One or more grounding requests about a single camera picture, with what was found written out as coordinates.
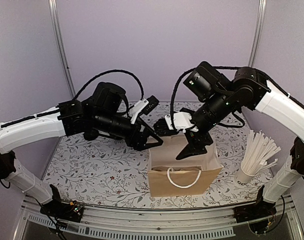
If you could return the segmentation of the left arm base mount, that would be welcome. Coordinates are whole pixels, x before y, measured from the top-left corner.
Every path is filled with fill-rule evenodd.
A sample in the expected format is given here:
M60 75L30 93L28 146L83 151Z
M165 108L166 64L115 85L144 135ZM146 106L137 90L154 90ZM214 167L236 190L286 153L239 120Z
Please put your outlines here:
M80 223L83 217L84 206L77 201L69 203L52 200L47 204L42 204L40 213L57 219Z

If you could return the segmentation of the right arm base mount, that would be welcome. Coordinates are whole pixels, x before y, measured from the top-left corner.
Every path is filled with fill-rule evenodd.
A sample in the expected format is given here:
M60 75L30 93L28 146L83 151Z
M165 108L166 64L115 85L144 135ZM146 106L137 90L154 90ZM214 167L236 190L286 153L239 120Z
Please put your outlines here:
M252 233L262 235L267 233L269 227L274 222L276 208L274 203L267 203L259 200L253 204L235 207L233 212L233 217L236 219L237 223L264 218L261 221L255 221L248 225Z

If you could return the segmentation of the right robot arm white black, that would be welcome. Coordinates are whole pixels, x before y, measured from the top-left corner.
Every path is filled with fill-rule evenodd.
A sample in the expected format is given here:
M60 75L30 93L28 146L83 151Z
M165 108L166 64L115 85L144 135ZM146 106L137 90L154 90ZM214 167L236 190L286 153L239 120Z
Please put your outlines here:
M266 73L251 67L236 67L233 80L220 72L220 67L201 62L178 79L202 103L194 113L170 112L170 126L182 130L187 146L177 159L205 153L207 133L226 116L242 107L265 114L296 135L287 161L271 182L257 194L250 213L261 218L279 197L304 176L304 105L282 90Z

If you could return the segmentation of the brown paper bag white handles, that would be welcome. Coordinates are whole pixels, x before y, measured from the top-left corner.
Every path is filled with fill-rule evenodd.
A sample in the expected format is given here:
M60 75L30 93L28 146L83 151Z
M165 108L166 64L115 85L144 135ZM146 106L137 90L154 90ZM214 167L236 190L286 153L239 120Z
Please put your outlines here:
M205 193L223 168L216 143L205 147L206 154L177 160L187 145L185 136L165 136L162 139L161 146L149 149L147 175L150 195L155 198Z

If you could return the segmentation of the brown cardboard cup carrier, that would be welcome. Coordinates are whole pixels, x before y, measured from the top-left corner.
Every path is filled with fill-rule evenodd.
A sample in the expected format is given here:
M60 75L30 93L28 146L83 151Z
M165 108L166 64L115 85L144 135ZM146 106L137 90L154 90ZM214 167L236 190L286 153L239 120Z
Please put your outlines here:
M151 168L153 171L158 172L166 172L169 168L171 168L173 171L201 171L202 167L200 166L184 166L184 167L169 167L169 166L157 166L154 168Z

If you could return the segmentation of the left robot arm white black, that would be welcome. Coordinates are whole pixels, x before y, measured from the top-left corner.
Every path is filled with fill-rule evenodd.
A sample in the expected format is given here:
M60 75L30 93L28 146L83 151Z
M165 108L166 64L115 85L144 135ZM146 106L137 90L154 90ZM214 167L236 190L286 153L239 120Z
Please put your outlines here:
M16 185L22 192L45 205L55 217L66 213L57 188L44 184L17 160L18 147L49 138L83 134L92 141L98 137L123 139L137 151L162 145L162 139L141 118L158 105L151 96L120 112L126 103L126 92L110 82L98 83L93 94L84 101L73 99L47 111L11 122L0 122L0 180Z

